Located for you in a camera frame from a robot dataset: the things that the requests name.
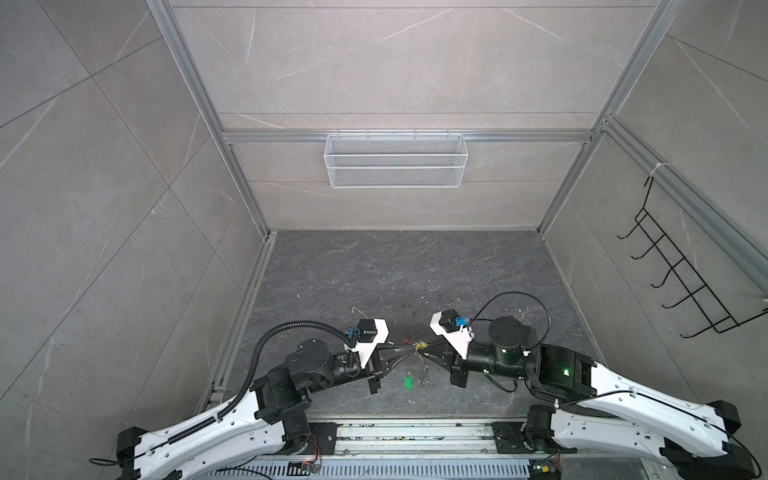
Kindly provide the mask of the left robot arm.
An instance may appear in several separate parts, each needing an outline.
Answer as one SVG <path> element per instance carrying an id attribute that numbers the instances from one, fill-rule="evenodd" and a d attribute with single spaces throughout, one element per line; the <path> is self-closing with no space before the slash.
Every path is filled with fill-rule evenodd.
<path id="1" fill-rule="evenodd" d="M 294 329 L 328 333 L 343 343 L 332 353 L 318 339 L 301 343 L 263 376 L 256 370 L 270 339 Z M 196 479 L 236 469 L 237 461 L 261 455 L 291 454 L 312 437 L 306 412 L 313 392 L 366 380 L 376 393 L 389 367 L 414 348 L 390 345 L 383 319 L 363 319 L 343 332 L 318 321 L 290 321 L 269 329 L 257 342 L 246 378 L 236 395 L 185 421 L 156 431 L 123 430 L 114 459 L 92 459 L 116 466 L 123 479 Z"/>

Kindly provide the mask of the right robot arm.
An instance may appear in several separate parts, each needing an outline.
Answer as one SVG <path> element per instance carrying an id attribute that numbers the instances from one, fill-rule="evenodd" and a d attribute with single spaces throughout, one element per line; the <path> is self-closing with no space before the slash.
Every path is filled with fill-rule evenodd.
<path id="1" fill-rule="evenodd" d="M 635 382 L 574 350 L 545 343 L 508 315 L 489 321 L 485 342 L 471 318 L 434 314 L 439 342 L 423 349 L 450 381 L 465 387 L 470 373 L 523 382 L 538 399 L 522 436 L 528 449 L 557 454 L 580 449 L 635 455 L 673 468 L 682 479 L 759 479 L 763 470 L 736 439 L 737 408 L 726 401 L 686 401 Z"/>

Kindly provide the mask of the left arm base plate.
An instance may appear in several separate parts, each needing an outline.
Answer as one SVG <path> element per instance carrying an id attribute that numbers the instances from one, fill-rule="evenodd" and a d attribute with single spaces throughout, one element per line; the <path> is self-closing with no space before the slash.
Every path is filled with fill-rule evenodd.
<path id="1" fill-rule="evenodd" d="M 309 427 L 310 436 L 300 454 L 314 456 L 315 449 L 318 449 L 319 456 L 333 455 L 337 444 L 339 424 L 334 422 L 310 422 Z"/>

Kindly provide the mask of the metal keyring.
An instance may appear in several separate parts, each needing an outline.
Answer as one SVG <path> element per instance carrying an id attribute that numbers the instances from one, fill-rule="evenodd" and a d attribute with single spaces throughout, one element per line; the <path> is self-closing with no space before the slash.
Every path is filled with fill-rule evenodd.
<path id="1" fill-rule="evenodd" d="M 414 352 L 408 369 L 413 388 L 424 387 L 429 382 L 429 373 L 428 360 L 420 352 Z"/>

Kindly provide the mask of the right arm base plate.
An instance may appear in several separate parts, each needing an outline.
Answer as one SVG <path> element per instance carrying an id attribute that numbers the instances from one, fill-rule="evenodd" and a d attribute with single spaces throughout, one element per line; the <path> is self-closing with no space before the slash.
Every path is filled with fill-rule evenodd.
<path id="1" fill-rule="evenodd" d="M 523 421 L 501 421 L 490 424 L 497 452 L 500 454 L 546 453 L 572 454 L 554 440 L 554 433 L 545 427 L 529 426 Z"/>

